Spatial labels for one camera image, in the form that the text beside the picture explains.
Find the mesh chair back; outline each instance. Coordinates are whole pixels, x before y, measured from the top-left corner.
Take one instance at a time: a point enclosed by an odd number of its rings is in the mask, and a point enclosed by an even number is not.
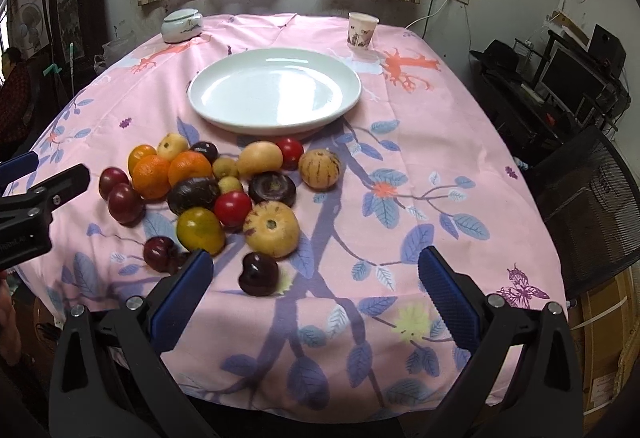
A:
[[[620,154],[590,126],[527,174],[572,299],[640,259],[640,191]]]

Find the speaker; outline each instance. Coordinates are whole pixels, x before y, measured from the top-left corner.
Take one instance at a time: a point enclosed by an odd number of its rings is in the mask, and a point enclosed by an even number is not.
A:
[[[620,40],[609,31],[596,25],[589,44],[589,55],[598,61],[603,73],[619,79],[625,65],[626,52]]]

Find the paper cup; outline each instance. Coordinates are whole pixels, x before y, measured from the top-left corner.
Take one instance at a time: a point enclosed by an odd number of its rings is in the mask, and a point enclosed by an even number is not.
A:
[[[366,48],[371,43],[373,31],[380,22],[375,16],[362,14],[360,12],[349,13],[349,33],[347,43],[354,48]]]

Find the black hat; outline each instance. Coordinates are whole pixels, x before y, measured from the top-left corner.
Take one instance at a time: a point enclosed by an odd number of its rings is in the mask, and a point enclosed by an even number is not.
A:
[[[524,81],[522,75],[516,72],[518,67],[518,54],[506,43],[493,40],[484,52],[470,50],[469,53],[478,59],[489,70],[511,81]]]

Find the red tomato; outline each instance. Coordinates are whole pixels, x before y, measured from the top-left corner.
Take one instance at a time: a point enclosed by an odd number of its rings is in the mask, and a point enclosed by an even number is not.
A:
[[[277,147],[282,152],[282,168],[293,171],[298,168],[298,161],[302,154],[305,152],[305,148],[300,141],[292,139],[291,137],[285,137],[276,142]]]
[[[239,227],[254,206],[247,193],[242,191],[230,191],[216,200],[213,206],[213,214],[226,227]]]

